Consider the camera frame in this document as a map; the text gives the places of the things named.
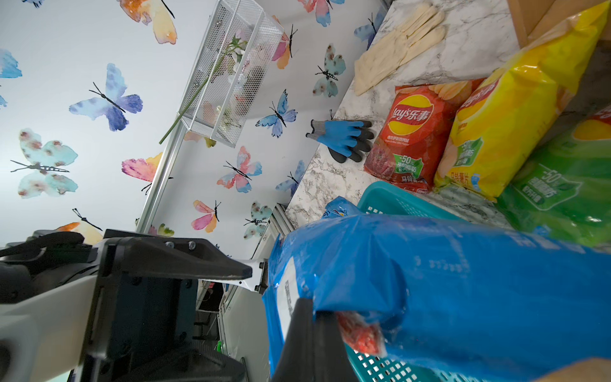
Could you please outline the dark blue chips bag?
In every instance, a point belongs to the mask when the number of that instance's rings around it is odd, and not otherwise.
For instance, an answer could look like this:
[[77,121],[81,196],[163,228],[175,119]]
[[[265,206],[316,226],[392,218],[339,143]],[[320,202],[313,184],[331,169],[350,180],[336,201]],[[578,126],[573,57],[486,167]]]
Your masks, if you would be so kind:
[[[397,300],[366,302],[372,271],[393,266]],[[263,296],[270,366],[298,299],[341,318],[361,353],[502,381],[535,380],[610,357],[610,256],[466,221],[367,214],[338,197],[277,241]]]

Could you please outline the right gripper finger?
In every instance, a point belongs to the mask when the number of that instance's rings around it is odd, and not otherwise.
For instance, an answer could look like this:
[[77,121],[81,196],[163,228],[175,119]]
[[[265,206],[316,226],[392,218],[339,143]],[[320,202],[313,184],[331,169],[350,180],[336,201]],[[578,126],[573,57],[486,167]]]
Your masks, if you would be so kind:
[[297,300],[281,358],[271,380],[358,380],[348,359],[334,312],[316,312],[312,300]]

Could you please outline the green Lay's chips bag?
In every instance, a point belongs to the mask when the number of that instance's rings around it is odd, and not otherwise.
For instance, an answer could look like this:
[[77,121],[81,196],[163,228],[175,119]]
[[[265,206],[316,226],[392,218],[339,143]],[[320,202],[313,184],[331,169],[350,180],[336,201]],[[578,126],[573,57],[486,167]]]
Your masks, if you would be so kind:
[[514,229],[589,247],[610,244],[610,109],[537,148],[497,199]]

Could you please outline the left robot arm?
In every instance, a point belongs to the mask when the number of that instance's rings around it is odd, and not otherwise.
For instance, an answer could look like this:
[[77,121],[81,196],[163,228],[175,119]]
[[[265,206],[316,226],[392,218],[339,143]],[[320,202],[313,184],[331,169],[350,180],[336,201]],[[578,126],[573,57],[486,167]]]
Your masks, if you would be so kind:
[[1,379],[242,381],[194,335],[198,283],[250,266],[208,240],[111,231],[98,244],[45,231],[1,251]]

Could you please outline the red Lay's chips bag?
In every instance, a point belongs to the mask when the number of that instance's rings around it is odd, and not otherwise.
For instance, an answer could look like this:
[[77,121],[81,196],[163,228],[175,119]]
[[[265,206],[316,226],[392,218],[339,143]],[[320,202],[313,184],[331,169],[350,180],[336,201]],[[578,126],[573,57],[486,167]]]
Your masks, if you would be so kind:
[[456,113],[483,81],[397,86],[364,171],[412,193],[431,192]]

